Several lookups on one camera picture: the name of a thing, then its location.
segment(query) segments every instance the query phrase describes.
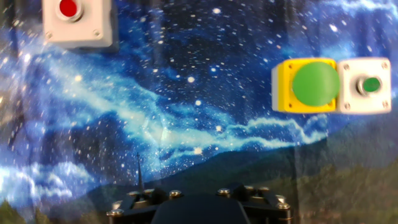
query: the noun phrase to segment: green tree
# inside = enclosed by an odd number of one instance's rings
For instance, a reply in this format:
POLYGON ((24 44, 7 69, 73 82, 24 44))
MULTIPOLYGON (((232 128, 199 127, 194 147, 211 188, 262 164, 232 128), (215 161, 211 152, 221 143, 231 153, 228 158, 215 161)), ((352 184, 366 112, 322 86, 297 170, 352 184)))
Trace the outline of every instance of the green tree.
POLYGON ((49 218, 43 214, 39 208, 35 208, 35 221, 36 224, 52 224, 49 218))
POLYGON ((26 224, 18 212, 11 207, 8 201, 3 201, 0 206, 0 223, 2 224, 26 224))

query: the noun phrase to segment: milky way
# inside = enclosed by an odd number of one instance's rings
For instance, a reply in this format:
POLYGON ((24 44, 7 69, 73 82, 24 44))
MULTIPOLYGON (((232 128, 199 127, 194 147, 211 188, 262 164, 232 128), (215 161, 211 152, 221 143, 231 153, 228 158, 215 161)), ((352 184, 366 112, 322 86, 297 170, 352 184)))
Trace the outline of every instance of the milky way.
POLYGON ((148 181, 221 152, 309 144, 356 119, 273 112, 271 68, 288 58, 389 57, 396 91, 392 1, 118 8, 117 54, 45 43, 38 2, 2 28, 12 44, 0 51, 0 200, 21 207, 136 184, 137 153, 148 181))

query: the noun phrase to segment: red button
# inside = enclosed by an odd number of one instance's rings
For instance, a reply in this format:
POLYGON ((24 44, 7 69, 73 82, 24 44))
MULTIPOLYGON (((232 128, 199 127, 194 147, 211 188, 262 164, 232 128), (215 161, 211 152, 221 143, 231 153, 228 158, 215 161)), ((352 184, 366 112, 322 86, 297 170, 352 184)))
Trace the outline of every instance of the red button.
POLYGON ((72 17, 77 13, 77 5, 74 0, 62 0, 60 10, 64 16, 72 17))

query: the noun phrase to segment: antenna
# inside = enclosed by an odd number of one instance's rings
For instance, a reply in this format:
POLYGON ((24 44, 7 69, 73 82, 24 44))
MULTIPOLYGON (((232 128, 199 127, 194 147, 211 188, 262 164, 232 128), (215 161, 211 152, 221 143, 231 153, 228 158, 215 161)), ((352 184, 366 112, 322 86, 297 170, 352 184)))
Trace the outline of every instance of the antenna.
POLYGON ((137 152, 137 161, 138 161, 138 187, 139 191, 144 192, 144 183, 142 182, 142 174, 141 174, 141 165, 139 163, 139 153, 137 152))

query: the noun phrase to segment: cloud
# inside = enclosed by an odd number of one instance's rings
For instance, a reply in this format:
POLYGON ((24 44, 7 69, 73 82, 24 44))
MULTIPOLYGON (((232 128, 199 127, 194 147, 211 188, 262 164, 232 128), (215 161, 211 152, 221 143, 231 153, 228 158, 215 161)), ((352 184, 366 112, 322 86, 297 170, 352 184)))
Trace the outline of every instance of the cloud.
POLYGON ((43 198, 75 198, 96 187, 98 183, 83 166, 71 162, 55 166, 38 163, 25 167, 0 166, 0 201, 21 207, 43 198))

